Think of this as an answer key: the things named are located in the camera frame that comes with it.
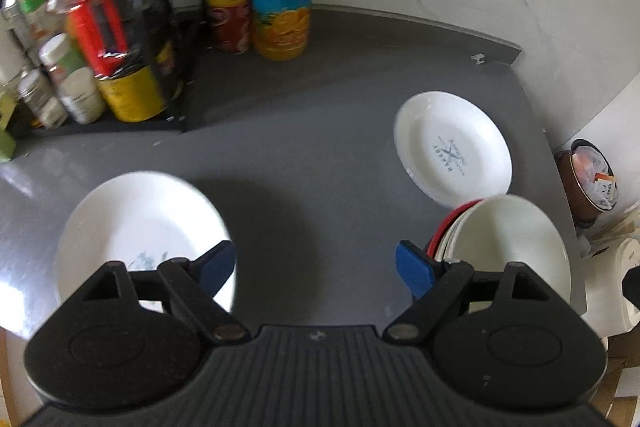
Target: countertop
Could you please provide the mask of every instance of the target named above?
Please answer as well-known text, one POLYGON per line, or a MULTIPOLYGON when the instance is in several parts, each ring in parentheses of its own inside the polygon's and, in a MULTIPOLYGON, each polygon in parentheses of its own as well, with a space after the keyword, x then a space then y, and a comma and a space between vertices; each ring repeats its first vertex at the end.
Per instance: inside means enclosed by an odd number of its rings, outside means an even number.
POLYGON ((425 245, 448 213, 411 181, 394 147, 398 108, 425 90, 460 95, 494 120, 511 152, 510 192, 558 227, 571 304, 584 312, 562 184, 509 65, 517 48, 362 13, 316 10, 313 20, 307 51, 290 62, 203 49, 185 134, 20 143, 0 166, 0 325, 28 338, 55 309, 56 247, 82 198, 124 172, 156 170, 195 185, 222 214, 239 252, 240 321, 383 328, 411 302, 396 244, 425 245))

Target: spice rack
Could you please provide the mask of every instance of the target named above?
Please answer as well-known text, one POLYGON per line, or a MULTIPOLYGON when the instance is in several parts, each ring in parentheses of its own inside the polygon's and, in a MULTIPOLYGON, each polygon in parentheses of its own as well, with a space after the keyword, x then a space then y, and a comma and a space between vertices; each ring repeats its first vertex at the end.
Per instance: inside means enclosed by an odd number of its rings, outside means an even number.
MULTIPOLYGON (((170 0, 164 0, 167 6, 172 7, 170 0)), ((176 63, 173 71, 169 75, 161 72, 156 56, 153 52, 146 23, 143 17, 143 0, 133 0, 134 21, 136 37, 142 43, 142 51, 146 63, 153 76, 158 80, 162 95, 166 100, 166 109, 153 118, 139 123, 121 122, 115 118, 110 110, 105 111, 97 121, 89 124, 78 124, 68 118, 67 122, 56 129, 34 129, 33 136, 62 136, 70 134, 98 133, 98 132, 123 132, 141 130, 178 130, 185 132, 189 128, 187 115, 187 99, 190 90, 191 79, 193 77, 196 63, 196 51, 198 46, 194 45, 201 24, 205 21, 206 6, 201 1, 200 7, 191 12, 188 18, 179 20, 176 14, 171 11, 172 37, 175 45, 176 63), (182 92, 174 100, 170 86, 175 86, 177 79, 183 82, 182 92)))

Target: logo on plate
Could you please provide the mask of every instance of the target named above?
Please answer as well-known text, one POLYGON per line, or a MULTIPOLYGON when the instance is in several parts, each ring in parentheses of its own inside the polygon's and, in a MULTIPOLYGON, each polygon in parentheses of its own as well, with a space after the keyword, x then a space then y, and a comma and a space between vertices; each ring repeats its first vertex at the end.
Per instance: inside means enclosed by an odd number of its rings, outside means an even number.
POLYGON ((456 145, 456 141, 453 139, 444 140, 442 136, 438 136, 439 145, 433 146, 433 152, 445 166, 448 172, 453 172, 453 170, 457 170, 465 175, 465 168, 468 165, 466 163, 465 157, 458 149, 456 145))

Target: small white clip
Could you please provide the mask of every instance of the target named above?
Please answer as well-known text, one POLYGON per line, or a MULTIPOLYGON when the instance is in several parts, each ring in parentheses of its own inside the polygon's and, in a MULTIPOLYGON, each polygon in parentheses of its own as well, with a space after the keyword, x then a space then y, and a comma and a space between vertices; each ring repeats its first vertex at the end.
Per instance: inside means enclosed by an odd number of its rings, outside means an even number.
POLYGON ((484 64, 484 60, 482 60, 484 58, 484 54, 483 53, 479 53, 478 55, 471 55, 471 60, 474 60, 476 62, 476 65, 480 65, 480 64, 484 64))

